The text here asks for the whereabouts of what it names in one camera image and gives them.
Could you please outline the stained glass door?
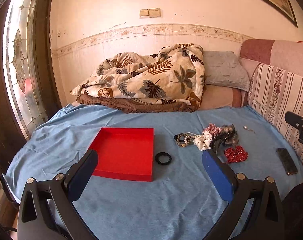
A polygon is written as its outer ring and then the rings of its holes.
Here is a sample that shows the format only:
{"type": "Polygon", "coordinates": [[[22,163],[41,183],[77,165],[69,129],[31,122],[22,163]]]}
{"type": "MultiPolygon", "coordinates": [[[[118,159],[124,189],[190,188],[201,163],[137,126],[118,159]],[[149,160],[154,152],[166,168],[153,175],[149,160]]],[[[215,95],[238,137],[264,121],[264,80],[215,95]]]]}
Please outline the stained glass door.
{"type": "Polygon", "coordinates": [[[7,94],[26,140],[48,120],[36,78],[33,23],[37,0],[10,0],[3,33],[3,72],[7,94]]]}

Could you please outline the grey pillow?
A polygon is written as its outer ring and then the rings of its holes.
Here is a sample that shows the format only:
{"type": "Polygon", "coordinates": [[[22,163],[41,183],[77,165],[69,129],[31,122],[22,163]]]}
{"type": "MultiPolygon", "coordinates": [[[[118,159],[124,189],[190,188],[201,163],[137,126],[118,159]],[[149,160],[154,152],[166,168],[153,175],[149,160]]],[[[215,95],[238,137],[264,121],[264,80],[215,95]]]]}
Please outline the grey pillow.
{"type": "Polygon", "coordinates": [[[248,72],[233,51],[204,51],[205,84],[249,91],[248,72]]]}

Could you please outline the red polka-dot scrunchie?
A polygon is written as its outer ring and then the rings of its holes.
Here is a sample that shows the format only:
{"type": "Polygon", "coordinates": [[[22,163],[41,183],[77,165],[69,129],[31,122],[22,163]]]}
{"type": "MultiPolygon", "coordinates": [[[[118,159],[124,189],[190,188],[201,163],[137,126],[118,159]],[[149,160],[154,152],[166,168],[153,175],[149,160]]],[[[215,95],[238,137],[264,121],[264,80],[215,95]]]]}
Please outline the red polka-dot scrunchie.
{"type": "Polygon", "coordinates": [[[235,148],[229,147],[224,151],[227,163],[240,163],[246,161],[248,158],[248,152],[245,149],[237,145],[235,148]]]}

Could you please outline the pink sofa backrest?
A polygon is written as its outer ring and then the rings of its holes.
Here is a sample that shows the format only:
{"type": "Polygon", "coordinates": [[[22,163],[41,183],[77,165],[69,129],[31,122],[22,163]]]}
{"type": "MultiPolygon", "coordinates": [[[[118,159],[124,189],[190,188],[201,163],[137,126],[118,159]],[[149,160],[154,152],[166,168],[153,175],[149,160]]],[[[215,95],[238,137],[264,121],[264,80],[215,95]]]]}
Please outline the pink sofa backrest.
{"type": "Polygon", "coordinates": [[[303,77],[303,42],[250,39],[243,42],[239,61],[252,77],[259,64],[267,64],[303,77]]]}

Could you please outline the light blue bed sheet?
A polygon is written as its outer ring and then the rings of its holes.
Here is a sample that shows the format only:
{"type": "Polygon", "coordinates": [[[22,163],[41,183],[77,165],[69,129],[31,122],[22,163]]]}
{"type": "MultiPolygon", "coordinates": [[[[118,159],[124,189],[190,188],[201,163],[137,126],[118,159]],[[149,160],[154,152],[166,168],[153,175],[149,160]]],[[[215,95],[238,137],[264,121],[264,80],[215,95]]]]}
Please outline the light blue bed sheet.
{"type": "Polygon", "coordinates": [[[303,183],[303,166],[282,135],[250,107],[209,111],[125,114],[96,105],[68,105],[39,126],[13,158],[4,179],[16,201],[28,178],[65,173],[85,154],[102,127],[152,127],[155,152],[168,166],[154,164],[153,181],[93,176],[75,208],[99,239],[202,239],[226,207],[202,165],[196,146],[179,147],[178,133],[199,134],[209,124],[234,125],[248,159],[232,164],[250,179],[275,179],[281,198],[303,183]],[[276,153],[286,148],[298,173],[288,176],[276,153]]]}

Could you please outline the grey satin scrunchie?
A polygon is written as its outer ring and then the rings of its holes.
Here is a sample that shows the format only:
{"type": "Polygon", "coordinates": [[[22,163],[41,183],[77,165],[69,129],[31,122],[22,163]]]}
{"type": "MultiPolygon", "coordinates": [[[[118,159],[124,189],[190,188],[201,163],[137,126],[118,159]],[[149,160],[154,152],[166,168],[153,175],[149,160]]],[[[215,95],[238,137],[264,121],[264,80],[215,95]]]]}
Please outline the grey satin scrunchie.
{"type": "Polygon", "coordinates": [[[235,148],[238,145],[239,137],[234,125],[222,126],[221,129],[221,133],[217,135],[216,145],[235,148]]]}

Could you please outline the beige wall switch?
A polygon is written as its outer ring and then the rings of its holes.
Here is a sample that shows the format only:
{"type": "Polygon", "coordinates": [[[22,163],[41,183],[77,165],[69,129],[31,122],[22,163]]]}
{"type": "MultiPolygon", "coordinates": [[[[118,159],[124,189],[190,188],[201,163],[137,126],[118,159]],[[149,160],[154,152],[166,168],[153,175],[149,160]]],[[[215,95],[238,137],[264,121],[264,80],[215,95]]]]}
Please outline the beige wall switch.
{"type": "Polygon", "coordinates": [[[140,18],[158,18],[161,17],[161,9],[154,8],[154,9],[141,9],[139,11],[140,18]]]}

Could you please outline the red checkered scrunchie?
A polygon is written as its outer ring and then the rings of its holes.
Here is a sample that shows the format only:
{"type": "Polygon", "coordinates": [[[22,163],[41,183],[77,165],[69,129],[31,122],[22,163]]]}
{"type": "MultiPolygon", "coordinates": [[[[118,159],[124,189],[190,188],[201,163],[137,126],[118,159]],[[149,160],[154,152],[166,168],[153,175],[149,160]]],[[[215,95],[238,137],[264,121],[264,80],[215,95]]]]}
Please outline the red checkered scrunchie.
{"type": "Polygon", "coordinates": [[[209,123],[209,125],[203,130],[203,133],[208,132],[213,137],[219,135],[221,133],[222,129],[220,127],[217,127],[215,124],[209,123]]]}

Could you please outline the leaf-patterned quilt blanket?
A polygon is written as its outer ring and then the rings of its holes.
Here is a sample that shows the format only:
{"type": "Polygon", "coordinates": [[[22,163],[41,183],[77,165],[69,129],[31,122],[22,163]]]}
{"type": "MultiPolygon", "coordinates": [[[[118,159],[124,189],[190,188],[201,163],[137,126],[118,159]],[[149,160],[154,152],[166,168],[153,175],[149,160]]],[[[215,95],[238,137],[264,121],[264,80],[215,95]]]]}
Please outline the leaf-patterned quilt blanket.
{"type": "Polygon", "coordinates": [[[80,104],[124,113],[194,112],[205,91],[203,52],[197,44],[178,43],[157,54],[119,53],[70,93],[80,104]]]}

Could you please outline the white floral scrunchie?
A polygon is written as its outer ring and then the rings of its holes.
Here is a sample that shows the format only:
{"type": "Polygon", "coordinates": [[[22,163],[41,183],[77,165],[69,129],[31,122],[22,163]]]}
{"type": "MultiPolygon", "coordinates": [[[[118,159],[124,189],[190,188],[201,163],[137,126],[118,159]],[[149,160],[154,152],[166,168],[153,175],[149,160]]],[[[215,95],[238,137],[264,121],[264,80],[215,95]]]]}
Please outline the white floral scrunchie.
{"type": "Polygon", "coordinates": [[[202,135],[197,135],[194,138],[193,143],[197,146],[200,151],[205,151],[211,149],[211,142],[213,136],[210,132],[205,131],[202,135]]]}

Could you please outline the striped floral cushion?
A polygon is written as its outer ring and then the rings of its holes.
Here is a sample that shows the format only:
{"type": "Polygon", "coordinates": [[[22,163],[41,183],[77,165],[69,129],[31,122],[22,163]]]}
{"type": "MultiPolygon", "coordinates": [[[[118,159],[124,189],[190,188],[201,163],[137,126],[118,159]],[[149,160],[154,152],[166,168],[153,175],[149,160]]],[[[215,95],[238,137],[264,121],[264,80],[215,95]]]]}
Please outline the striped floral cushion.
{"type": "Polygon", "coordinates": [[[303,165],[299,132],[285,121],[287,112],[303,117],[303,77],[282,68],[259,64],[250,81],[248,103],[288,141],[303,165]]]}

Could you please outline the black claw hair clip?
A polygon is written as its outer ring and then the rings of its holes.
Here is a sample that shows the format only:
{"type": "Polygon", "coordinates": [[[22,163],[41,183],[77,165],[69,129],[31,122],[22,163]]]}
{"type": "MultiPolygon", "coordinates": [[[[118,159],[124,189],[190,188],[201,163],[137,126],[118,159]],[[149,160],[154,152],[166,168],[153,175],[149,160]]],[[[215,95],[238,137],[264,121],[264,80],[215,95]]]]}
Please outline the black claw hair clip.
{"type": "Polygon", "coordinates": [[[239,138],[236,131],[221,132],[212,139],[210,147],[213,152],[217,154],[221,145],[235,148],[238,145],[238,142],[239,138]]]}

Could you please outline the red shallow tray box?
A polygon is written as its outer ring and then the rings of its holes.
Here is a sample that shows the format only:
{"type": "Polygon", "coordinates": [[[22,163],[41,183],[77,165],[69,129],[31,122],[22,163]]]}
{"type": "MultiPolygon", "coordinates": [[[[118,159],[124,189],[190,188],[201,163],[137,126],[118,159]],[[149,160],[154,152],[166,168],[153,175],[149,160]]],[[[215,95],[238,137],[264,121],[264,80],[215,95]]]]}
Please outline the red shallow tray box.
{"type": "Polygon", "coordinates": [[[101,128],[90,145],[98,154],[94,176],[130,180],[153,180],[153,128],[101,128]]]}

